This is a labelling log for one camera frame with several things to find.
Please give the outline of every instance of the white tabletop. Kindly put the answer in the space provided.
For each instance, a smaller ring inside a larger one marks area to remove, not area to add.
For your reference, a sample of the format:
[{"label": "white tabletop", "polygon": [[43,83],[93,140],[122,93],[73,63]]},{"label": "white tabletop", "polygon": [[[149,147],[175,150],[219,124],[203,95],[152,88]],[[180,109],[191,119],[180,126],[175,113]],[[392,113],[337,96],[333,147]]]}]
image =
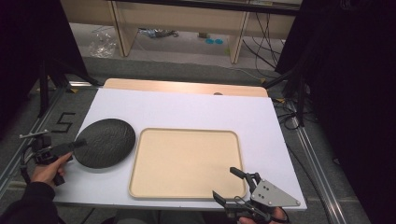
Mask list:
[{"label": "white tabletop", "polygon": [[[290,209],[306,209],[270,98],[100,89],[80,132],[101,119],[128,122],[136,132],[137,141],[146,128],[233,131],[239,137],[244,172],[259,173],[301,202],[300,206]],[[212,200],[139,200],[132,197],[128,186],[134,156],[135,148],[124,161],[105,169],[91,169],[76,160],[70,161],[65,166],[65,183],[56,188],[54,201],[107,207],[222,209]]]}]

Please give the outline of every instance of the wooden board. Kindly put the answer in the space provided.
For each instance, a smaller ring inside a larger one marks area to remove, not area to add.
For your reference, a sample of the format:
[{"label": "wooden board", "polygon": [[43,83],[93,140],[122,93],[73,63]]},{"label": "wooden board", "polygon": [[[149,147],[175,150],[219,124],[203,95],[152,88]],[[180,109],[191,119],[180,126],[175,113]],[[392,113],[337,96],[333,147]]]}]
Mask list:
[{"label": "wooden board", "polygon": [[136,198],[243,197],[238,137],[231,131],[146,129],[141,133],[129,191]]}]

